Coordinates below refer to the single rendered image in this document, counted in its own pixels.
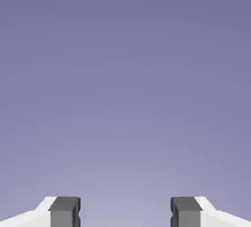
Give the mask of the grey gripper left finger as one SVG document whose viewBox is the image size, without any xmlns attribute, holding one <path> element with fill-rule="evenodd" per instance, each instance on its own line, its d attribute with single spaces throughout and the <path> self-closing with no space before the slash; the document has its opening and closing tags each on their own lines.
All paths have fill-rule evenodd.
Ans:
<svg viewBox="0 0 251 227">
<path fill-rule="evenodd" d="M 80 209 L 80 197 L 46 196 L 34 210 L 0 221 L 0 227 L 81 227 Z"/>
</svg>

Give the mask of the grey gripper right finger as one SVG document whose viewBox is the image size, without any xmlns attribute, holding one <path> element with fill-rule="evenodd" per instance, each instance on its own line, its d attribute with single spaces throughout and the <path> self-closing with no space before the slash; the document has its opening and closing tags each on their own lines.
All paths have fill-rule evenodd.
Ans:
<svg viewBox="0 0 251 227">
<path fill-rule="evenodd" d="M 251 227 L 251 221 L 217 210 L 205 196 L 171 197 L 171 227 Z"/>
</svg>

